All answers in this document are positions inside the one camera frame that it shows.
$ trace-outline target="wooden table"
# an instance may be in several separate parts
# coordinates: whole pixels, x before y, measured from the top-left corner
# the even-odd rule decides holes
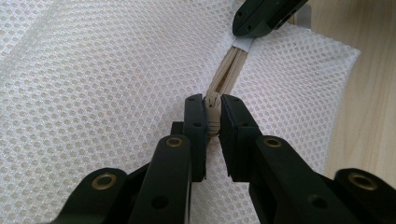
[[[339,109],[326,175],[356,167],[396,188],[396,1],[308,4],[313,31],[361,51]]]

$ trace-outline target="white mesh fabric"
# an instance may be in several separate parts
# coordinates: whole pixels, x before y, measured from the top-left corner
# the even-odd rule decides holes
[[[323,174],[338,105],[360,52],[285,24],[256,39],[232,95],[263,134],[284,138]]]
[[[0,5],[0,61],[21,42],[37,18],[47,12],[53,1],[2,1]]]
[[[235,11],[229,0],[52,4],[1,67],[0,223],[50,221],[88,173],[147,163],[184,99],[206,91]]]
[[[24,2],[43,9],[29,17],[19,9]],[[239,5],[230,0],[3,3],[7,15],[2,19],[8,15],[19,19],[8,22],[14,33],[2,31],[10,36],[2,37],[10,47],[2,49],[0,67],[0,223],[50,221],[85,175],[103,167],[130,173],[148,162],[158,140],[169,134],[172,121],[182,120],[184,98],[207,90],[233,43],[231,25]],[[28,25],[20,33],[15,24],[22,21]],[[315,45],[305,43],[302,36]],[[290,46],[304,46],[298,51],[304,58],[295,57],[297,51],[291,52]],[[311,144],[311,139],[299,142],[300,135],[288,131],[310,122],[317,124],[318,133],[330,136],[357,51],[288,26],[256,40],[235,86],[234,94],[246,101],[262,131],[271,133],[268,123],[276,131],[276,122],[267,114],[278,113],[270,102],[279,92],[266,91],[267,76],[277,71],[274,80],[284,80],[289,68],[317,63],[319,59],[310,58],[314,53],[334,59],[319,58],[322,65],[331,60],[316,70],[320,76],[311,76],[308,68],[299,70],[307,85],[303,93],[311,98],[298,97],[301,93],[293,91],[291,81],[282,86],[293,91],[293,99],[307,104],[308,99],[317,99],[312,95],[318,90],[318,99],[332,114],[315,114],[311,121],[304,108],[292,107],[294,118],[279,120],[288,135],[279,135],[293,145]],[[265,67],[261,60],[267,62]],[[314,83],[330,91],[323,93]],[[264,101],[262,93],[273,96]],[[318,110],[309,108],[313,113]],[[326,144],[318,150],[297,149],[322,170]],[[207,157],[207,180],[192,186],[191,222],[257,223],[247,185],[232,183],[226,176],[218,140],[210,145]]]

